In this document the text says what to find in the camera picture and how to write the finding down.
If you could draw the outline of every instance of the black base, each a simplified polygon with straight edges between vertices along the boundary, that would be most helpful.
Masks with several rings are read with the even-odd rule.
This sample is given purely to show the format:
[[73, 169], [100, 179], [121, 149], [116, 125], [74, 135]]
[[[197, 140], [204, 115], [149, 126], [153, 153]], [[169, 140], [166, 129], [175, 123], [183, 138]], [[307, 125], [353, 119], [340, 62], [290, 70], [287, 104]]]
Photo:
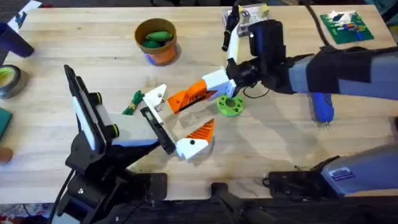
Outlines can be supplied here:
[[118, 205], [161, 201], [167, 195], [166, 174], [134, 174], [123, 170], [101, 182], [74, 175], [62, 197], [57, 215], [67, 213], [82, 224], [98, 222]]
[[317, 171], [270, 172], [263, 184], [273, 198], [319, 201], [339, 197]]

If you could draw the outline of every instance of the green toy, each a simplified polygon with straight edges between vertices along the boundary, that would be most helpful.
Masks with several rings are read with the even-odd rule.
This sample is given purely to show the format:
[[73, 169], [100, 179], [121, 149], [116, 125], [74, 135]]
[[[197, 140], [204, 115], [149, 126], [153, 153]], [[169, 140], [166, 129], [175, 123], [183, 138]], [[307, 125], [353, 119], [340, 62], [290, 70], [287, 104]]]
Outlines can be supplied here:
[[374, 38], [362, 18], [354, 10], [332, 12], [320, 17], [337, 44]]
[[154, 40], [156, 42], [165, 42], [172, 38], [173, 36], [167, 31], [158, 31], [150, 33], [146, 36], [147, 40]]
[[228, 98], [226, 95], [217, 98], [217, 108], [225, 116], [237, 116], [243, 110], [243, 99], [241, 96]]
[[144, 43], [142, 43], [142, 46], [147, 47], [147, 48], [161, 47], [160, 44], [154, 40], [145, 40]]

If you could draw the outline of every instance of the tape roll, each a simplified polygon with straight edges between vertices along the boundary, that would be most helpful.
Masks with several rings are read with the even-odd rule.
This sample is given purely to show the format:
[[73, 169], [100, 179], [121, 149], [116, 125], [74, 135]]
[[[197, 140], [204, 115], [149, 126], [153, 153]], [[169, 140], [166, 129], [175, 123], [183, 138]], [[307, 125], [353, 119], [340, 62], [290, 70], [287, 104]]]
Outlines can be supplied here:
[[26, 86], [28, 74], [13, 65], [0, 66], [0, 98], [8, 99]]

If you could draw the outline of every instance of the blue object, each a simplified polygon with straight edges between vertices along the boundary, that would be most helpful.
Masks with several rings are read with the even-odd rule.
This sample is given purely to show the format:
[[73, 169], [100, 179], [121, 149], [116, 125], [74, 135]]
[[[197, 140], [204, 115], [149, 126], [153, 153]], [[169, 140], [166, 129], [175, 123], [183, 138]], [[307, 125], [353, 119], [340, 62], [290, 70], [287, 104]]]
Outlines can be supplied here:
[[312, 101], [313, 110], [318, 122], [326, 123], [326, 125], [328, 125], [329, 122], [333, 121], [335, 109], [331, 102], [331, 94], [313, 93]]
[[0, 23], [0, 47], [21, 57], [29, 57], [34, 49], [6, 23]]
[[355, 37], [356, 37], [357, 40], [363, 40], [363, 36], [362, 36], [362, 34], [361, 34], [360, 31], [357, 31], [357, 32], [355, 33]]

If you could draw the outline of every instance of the yellow tape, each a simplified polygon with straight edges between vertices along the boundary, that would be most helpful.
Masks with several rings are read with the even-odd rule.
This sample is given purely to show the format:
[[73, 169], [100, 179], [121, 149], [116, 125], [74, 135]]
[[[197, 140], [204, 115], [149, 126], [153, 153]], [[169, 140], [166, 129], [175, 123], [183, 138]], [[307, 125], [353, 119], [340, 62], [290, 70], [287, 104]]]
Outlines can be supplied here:
[[97, 92], [97, 98], [98, 98], [98, 104], [101, 105], [102, 104], [102, 98], [100, 96], [100, 93]]
[[114, 124], [113, 125], [113, 128], [114, 128], [114, 132], [115, 132], [115, 137], [117, 138], [117, 137], [119, 137], [119, 129], [116, 127], [116, 125]]
[[134, 103], [129, 103], [129, 107], [133, 110], [136, 109], [137, 105], [135, 105]]

